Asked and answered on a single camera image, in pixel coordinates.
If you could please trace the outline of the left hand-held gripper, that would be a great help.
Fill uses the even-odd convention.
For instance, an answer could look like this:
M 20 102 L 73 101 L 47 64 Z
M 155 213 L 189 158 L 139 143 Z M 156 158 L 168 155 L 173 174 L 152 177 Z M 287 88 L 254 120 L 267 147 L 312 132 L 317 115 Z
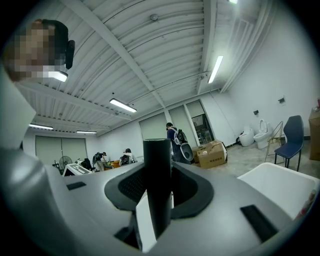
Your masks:
M 67 176 L 79 176 L 79 175 L 86 175 L 86 174 L 90 174 L 91 171 L 82 167 L 81 165 L 77 164 L 77 163 L 71 163 L 71 164 L 67 164 L 64 168 L 63 177 L 67 177 Z

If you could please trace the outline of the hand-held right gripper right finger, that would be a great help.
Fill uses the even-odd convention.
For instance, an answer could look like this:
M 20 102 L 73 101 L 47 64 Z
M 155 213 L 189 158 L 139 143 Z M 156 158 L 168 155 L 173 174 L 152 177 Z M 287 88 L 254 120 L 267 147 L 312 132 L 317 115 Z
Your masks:
M 274 202 L 244 181 L 175 163 L 170 224 L 153 256 L 238 256 L 258 250 L 291 222 Z

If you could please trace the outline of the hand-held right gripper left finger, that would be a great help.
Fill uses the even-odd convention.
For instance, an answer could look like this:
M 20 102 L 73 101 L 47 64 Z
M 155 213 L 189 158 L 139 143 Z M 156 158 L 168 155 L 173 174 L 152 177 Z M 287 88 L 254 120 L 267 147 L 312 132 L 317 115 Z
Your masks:
M 141 256 L 143 253 L 114 235 L 129 226 L 131 212 L 120 210 L 105 195 L 111 179 L 143 166 L 135 163 L 109 171 L 63 177 L 49 167 L 49 185 L 53 198 L 71 237 L 61 242 L 70 251 L 58 247 L 58 256 Z

